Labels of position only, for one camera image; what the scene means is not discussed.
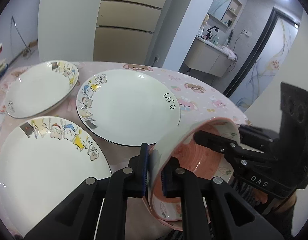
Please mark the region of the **person's right hand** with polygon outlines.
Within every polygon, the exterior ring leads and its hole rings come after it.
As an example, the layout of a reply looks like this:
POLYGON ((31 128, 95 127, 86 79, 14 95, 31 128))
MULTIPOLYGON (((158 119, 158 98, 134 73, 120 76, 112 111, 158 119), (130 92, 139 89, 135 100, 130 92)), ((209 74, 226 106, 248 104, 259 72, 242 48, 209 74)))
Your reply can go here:
POLYGON ((277 199, 258 189, 250 190, 246 198, 246 201, 261 215, 284 213, 294 207, 296 200, 296 192, 284 199, 277 199))

